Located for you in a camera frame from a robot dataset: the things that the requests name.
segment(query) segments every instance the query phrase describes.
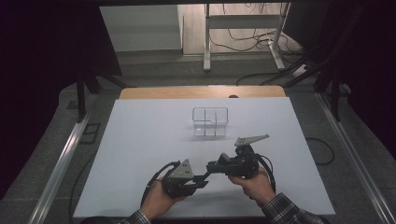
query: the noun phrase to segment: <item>electronic device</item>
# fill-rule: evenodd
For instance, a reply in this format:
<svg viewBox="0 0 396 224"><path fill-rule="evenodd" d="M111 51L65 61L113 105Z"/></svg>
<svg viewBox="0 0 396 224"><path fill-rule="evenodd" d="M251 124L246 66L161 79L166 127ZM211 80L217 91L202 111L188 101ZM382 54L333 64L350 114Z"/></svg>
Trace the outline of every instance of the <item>electronic device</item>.
<svg viewBox="0 0 396 224"><path fill-rule="evenodd" d="M194 175L188 159L183 162L174 161L168 163L148 182L141 204L143 204L143 201L149 193L149 188L156 178L158 178L159 174L172 165L174 167L170 169L162 179L163 190L171 198L191 196L197 189L202 189L206 186L208 183L206 179L212 174L225 174L251 178L258 171L259 163L264 167L269 176L271 186L273 190L276 191L276 182L272 168L270 168L263 159L266 157L255 153L250 145L251 143L260 141L267 137L269 137L268 134L238 138L234 144L236 146L236 156L230 158L227 154L221 153L217 161L210 161L207 164L206 173L204 175Z"/></svg>

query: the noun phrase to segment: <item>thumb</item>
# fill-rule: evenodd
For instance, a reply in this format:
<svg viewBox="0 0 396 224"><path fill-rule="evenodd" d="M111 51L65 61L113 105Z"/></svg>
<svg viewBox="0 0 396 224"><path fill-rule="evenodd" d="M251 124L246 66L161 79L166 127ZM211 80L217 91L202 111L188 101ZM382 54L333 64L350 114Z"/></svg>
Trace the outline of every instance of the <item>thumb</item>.
<svg viewBox="0 0 396 224"><path fill-rule="evenodd" d="M244 186L245 185L245 179L243 179L240 176L232 176L229 175L228 178L231 180L231 182L235 185L239 185L239 186Z"/></svg>

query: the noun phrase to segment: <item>wrist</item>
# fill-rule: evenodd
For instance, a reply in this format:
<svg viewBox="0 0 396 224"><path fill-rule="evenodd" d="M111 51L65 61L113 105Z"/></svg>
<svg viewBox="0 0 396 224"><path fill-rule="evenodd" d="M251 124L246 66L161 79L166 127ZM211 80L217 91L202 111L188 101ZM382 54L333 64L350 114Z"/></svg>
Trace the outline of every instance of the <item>wrist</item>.
<svg viewBox="0 0 396 224"><path fill-rule="evenodd" d="M256 201L256 203L260 208L264 208L264 206L271 202L275 198L275 196L276 195L274 193L264 195L261 199Z"/></svg>
<svg viewBox="0 0 396 224"><path fill-rule="evenodd" d="M149 209L149 208L147 208L147 207L145 207L145 206L142 206L142 208L140 208L140 211L146 216L146 218L147 218L149 221L152 221L154 218L157 217L157 215L155 215L155 213L152 212L151 209Z"/></svg>

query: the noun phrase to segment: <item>white paper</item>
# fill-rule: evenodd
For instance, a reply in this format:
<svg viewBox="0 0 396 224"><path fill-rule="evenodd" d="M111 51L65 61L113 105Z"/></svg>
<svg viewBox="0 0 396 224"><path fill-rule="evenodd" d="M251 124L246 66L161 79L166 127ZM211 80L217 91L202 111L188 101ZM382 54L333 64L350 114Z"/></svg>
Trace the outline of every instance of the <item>white paper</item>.
<svg viewBox="0 0 396 224"><path fill-rule="evenodd" d="M194 136L195 107L227 107L226 136ZM118 100L74 217L128 217L140 206L152 176L170 161L189 159L195 175L221 152L235 156L238 137L270 137L251 144L274 165L276 192L318 215L334 214L288 97ZM166 217L261 217L262 211L226 175L177 203Z"/></svg>

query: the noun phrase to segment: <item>white wall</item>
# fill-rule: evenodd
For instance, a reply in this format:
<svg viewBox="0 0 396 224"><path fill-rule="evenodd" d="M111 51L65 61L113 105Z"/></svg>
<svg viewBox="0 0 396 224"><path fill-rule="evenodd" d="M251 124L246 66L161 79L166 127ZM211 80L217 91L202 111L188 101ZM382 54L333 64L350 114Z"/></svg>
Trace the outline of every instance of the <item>white wall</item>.
<svg viewBox="0 0 396 224"><path fill-rule="evenodd" d="M181 49L177 6L100 9L115 51Z"/></svg>

